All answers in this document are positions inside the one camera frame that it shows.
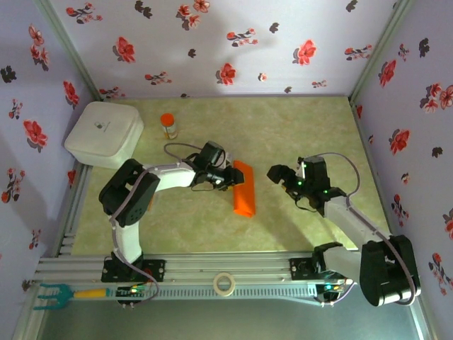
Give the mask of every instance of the gray wire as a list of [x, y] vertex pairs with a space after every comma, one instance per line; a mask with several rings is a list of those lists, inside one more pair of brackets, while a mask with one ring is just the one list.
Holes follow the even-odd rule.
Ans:
[[410, 306], [414, 303], [415, 301], [415, 294], [416, 294], [416, 288], [415, 288], [415, 283], [413, 282], [413, 279], [412, 279], [412, 276], [411, 276], [411, 273], [409, 272], [409, 268], [407, 267], [407, 265], [404, 263], [404, 260], [401, 258], [400, 254], [398, 254], [398, 251], [395, 249], [395, 247], [393, 246], [392, 243], [390, 243], [390, 241], [374, 226], [372, 225], [371, 223], [369, 223], [366, 219], [364, 219], [355, 209], [354, 207], [351, 206], [351, 203], [350, 203], [350, 198], [351, 196], [355, 195], [359, 189], [360, 189], [360, 174], [359, 174], [359, 170], [358, 168], [355, 166], [355, 164], [349, 159], [347, 158], [344, 154], [339, 154], [337, 152], [323, 152], [322, 154], [317, 154], [315, 156], [323, 156], [325, 154], [335, 154], [337, 156], [340, 156], [344, 159], [346, 159], [346, 161], [348, 161], [348, 163], [353, 167], [354, 171], [355, 171], [355, 175], [357, 177], [357, 186], [355, 188], [355, 190], [349, 194], [346, 195], [346, 207], [348, 210], [350, 210], [354, 215], [355, 217], [357, 217], [360, 221], [362, 221], [373, 233], [375, 233], [382, 241], [384, 241], [384, 243], [390, 248], [390, 251], [392, 252], [392, 254], [395, 256], [396, 260], [398, 261], [399, 265], [401, 266], [401, 268], [403, 269], [403, 272], [404, 272], [404, 275], [406, 276], [407, 280], [408, 280], [408, 283], [409, 283], [409, 288], [411, 289], [411, 297], [408, 298], [406, 301], [396, 301], [396, 304], [398, 305], [403, 305], [403, 306]]
[[[171, 152], [169, 152], [166, 147], [169, 146], [169, 145], [183, 145], [183, 146], [186, 146], [186, 147], [193, 147], [194, 149], [199, 149], [201, 150], [200, 147], [196, 147], [194, 145], [191, 145], [191, 144], [186, 144], [186, 143], [168, 143], [168, 144], [165, 144], [164, 145], [164, 151], [165, 153], [169, 154], [170, 156], [172, 157], [175, 157], [176, 159], [178, 159], [180, 162], [182, 161], [182, 159], [180, 157], [178, 157], [177, 155], [175, 154], [172, 154]], [[114, 246], [114, 249], [115, 249], [115, 253], [117, 255], [117, 257], [121, 260], [121, 262], [123, 262], [126, 266], [128, 266], [129, 268], [131, 268], [132, 270], [138, 272], [139, 274], [142, 274], [143, 276], [145, 276], [146, 278], [148, 278], [149, 280], [151, 280], [155, 285], [156, 285], [156, 292], [151, 296], [151, 297], [148, 297], [147, 299], [141, 301], [144, 302], [144, 301], [149, 301], [149, 300], [152, 300], [154, 299], [158, 294], [159, 294], [159, 291], [160, 291], [160, 287], [159, 287], [159, 284], [157, 283], [156, 279], [153, 278], [151, 275], [149, 275], [148, 273], [144, 272], [143, 270], [141, 270], [140, 268], [137, 268], [136, 266], [134, 266], [133, 264], [129, 263], [129, 261], [127, 261], [127, 259], [125, 258], [124, 254], [120, 251], [120, 246], [118, 244], [118, 239], [116, 237], [116, 232], [115, 232], [115, 228], [118, 228], [119, 226], [116, 225], [116, 217], [124, 210], [124, 208], [126, 208], [126, 205], [129, 203], [130, 199], [132, 198], [132, 196], [134, 195], [135, 191], [137, 190], [137, 187], [139, 186], [140, 182], [142, 181], [143, 177], [151, 170], [153, 169], [154, 166], [149, 166], [148, 168], [146, 168], [145, 170], [143, 170], [143, 172], [138, 176], [137, 180], [135, 181], [133, 187], [130, 189], [130, 192], [129, 194], [127, 194], [126, 196], [126, 199], [121, 203], [121, 205], [118, 207], [118, 209], [110, 216], [110, 223], [112, 224], [112, 239], [113, 239], [113, 246]]]
[[166, 154], [172, 156], [172, 157], [175, 157], [178, 161], [182, 162], [183, 160], [177, 155], [177, 154], [173, 154], [171, 152], [169, 152], [167, 150], [167, 147], [169, 147], [170, 145], [181, 145], [183, 147], [192, 147], [194, 149], [198, 149], [198, 150], [201, 150], [202, 148], [201, 147], [196, 147], [195, 145], [191, 145], [191, 144], [187, 144], [187, 143], [167, 143], [164, 145], [164, 151]]

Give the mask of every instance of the masking tape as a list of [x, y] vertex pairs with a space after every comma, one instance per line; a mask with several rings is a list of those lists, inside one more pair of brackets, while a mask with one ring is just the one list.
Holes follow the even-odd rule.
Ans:
[[[220, 287], [219, 287], [219, 281], [222, 279], [222, 278], [227, 278], [230, 282], [230, 286], [227, 290], [222, 290]], [[234, 288], [236, 287], [236, 281], [234, 280], [234, 277], [231, 275], [231, 274], [228, 274], [228, 273], [218, 273], [215, 277], [214, 277], [214, 290], [217, 294], [223, 296], [223, 297], [227, 297], [227, 296], [230, 296], [231, 294], [233, 294], [234, 292]]]

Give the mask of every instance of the small plastic bottle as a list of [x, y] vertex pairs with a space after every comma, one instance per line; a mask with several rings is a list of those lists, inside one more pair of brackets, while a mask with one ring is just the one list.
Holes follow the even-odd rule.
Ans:
[[164, 128], [165, 138], [167, 138], [168, 140], [176, 138], [178, 131], [176, 129], [175, 118], [171, 113], [164, 113], [161, 116], [161, 124]]

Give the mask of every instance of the white plastic container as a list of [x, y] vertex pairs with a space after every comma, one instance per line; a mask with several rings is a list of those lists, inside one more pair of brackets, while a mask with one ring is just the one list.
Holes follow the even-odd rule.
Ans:
[[143, 128], [135, 107], [94, 101], [85, 107], [64, 147], [83, 164], [119, 169], [131, 158]]

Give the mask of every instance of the table surface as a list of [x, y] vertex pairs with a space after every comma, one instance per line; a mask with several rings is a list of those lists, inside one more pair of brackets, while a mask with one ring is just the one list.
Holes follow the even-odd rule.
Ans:
[[[266, 174], [275, 164], [295, 167], [297, 157], [340, 152], [360, 171], [362, 186], [352, 199], [357, 208], [388, 229], [365, 151], [346, 97], [178, 98], [121, 100], [136, 107], [145, 129], [133, 157], [142, 164], [174, 163], [163, 151], [159, 117], [176, 117], [178, 137], [202, 147], [208, 140], [220, 144], [235, 159], [253, 167], [256, 215], [233, 212], [231, 191], [193, 192], [173, 188], [159, 192], [151, 210], [140, 221], [140, 243], [145, 254], [218, 251], [311, 251], [338, 241], [354, 244], [332, 222], [317, 213], [299, 210], [294, 201]], [[186, 157], [193, 151], [172, 147]], [[331, 185], [351, 192], [356, 185], [350, 165], [337, 156], [325, 156]], [[115, 173], [93, 167], [73, 255], [107, 255], [113, 249], [110, 224], [98, 202], [102, 187]], [[305, 200], [300, 205], [308, 206]]]

